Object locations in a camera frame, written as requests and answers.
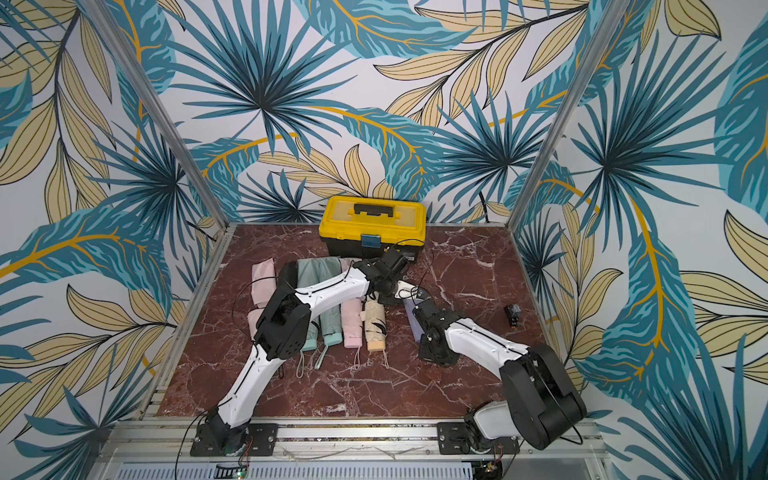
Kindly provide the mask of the pink sleeved umbrella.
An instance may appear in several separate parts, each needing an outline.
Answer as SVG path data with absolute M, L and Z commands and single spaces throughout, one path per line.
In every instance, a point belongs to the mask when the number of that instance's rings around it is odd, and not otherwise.
M 343 344 L 347 349 L 358 349 L 363 344 L 363 302 L 348 300 L 341 305 Z

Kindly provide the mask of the lavender sleeved umbrella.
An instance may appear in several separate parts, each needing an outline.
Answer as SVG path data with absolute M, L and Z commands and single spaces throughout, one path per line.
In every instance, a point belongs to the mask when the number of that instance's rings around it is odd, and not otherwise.
M 424 334 L 424 329 L 419 323 L 419 320 L 416 316 L 416 310 L 419 304 L 423 301 L 423 299 L 419 297 L 416 297 L 416 298 L 408 297 L 408 298 L 403 298 L 402 301 L 403 301 L 403 305 L 407 314 L 409 325 L 414 337 L 414 341 L 416 343 L 419 343 L 422 335 Z

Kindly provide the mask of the mint umbrella sleeve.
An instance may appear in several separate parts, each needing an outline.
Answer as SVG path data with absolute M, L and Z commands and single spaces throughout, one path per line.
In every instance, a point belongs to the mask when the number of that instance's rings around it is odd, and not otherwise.
M 297 286 L 305 288 L 331 279 L 341 273 L 338 257 L 300 259 L 297 261 Z

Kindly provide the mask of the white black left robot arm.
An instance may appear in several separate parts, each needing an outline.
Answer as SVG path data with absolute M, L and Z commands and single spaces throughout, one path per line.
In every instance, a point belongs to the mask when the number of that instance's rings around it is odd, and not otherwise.
M 407 266 L 408 259 L 391 247 L 380 258 L 355 262 L 323 282 L 304 288 L 279 286 L 257 321 L 252 349 L 241 372 L 198 426 L 191 454 L 242 453 L 259 397 L 279 367 L 300 353 L 311 321 L 349 300 L 374 293 L 392 296 Z

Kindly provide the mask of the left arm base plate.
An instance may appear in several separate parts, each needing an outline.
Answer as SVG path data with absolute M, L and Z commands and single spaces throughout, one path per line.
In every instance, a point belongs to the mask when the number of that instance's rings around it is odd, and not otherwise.
M 269 457 L 273 454 L 278 425 L 247 423 L 231 429 L 203 422 L 196 429 L 192 457 Z

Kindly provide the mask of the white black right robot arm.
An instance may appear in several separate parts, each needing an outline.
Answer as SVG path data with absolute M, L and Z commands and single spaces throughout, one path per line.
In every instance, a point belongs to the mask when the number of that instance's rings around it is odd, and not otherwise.
M 507 340 L 430 299 L 407 310 L 421 331 L 420 359 L 453 366 L 464 356 L 500 380 L 504 399 L 480 407 L 469 419 L 483 439 L 518 436 L 543 450 L 587 417 L 581 395 L 548 345 Z

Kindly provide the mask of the pink umbrella sleeve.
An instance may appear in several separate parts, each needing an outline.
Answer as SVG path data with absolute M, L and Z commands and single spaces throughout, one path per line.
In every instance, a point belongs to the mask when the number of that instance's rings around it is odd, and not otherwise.
M 354 266 L 355 263 L 359 261 L 360 261 L 359 258 L 341 258 L 340 259 L 341 272 L 346 273 L 350 268 Z
M 272 258 L 256 263 L 251 269 L 250 294 L 257 308 L 264 308 L 276 290 L 277 276 Z

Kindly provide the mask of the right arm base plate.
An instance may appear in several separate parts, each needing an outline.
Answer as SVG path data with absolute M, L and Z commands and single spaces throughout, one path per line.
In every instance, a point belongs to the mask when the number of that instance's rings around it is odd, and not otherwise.
M 490 439 L 471 421 L 438 422 L 436 428 L 441 455 L 507 455 L 520 450 L 517 437 Z

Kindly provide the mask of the mint sleeved umbrella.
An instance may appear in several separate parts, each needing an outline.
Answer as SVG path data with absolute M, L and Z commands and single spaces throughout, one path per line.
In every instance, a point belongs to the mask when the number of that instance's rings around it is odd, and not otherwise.
M 343 342 L 341 307 L 335 306 L 319 315 L 324 344 L 331 347 Z
M 316 323 L 311 323 L 308 327 L 305 342 L 301 348 L 302 352 L 310 352 L 317 349 L 319 336 L 319 326 Z

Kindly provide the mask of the beige sleeved umbrella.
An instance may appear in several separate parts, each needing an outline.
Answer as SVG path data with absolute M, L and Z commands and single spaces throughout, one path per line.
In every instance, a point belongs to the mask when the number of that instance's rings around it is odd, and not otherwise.
M 366 301 L 363 328 L 368 351 L 384 351 L 387 336 L 385 310 L 377 300 Z

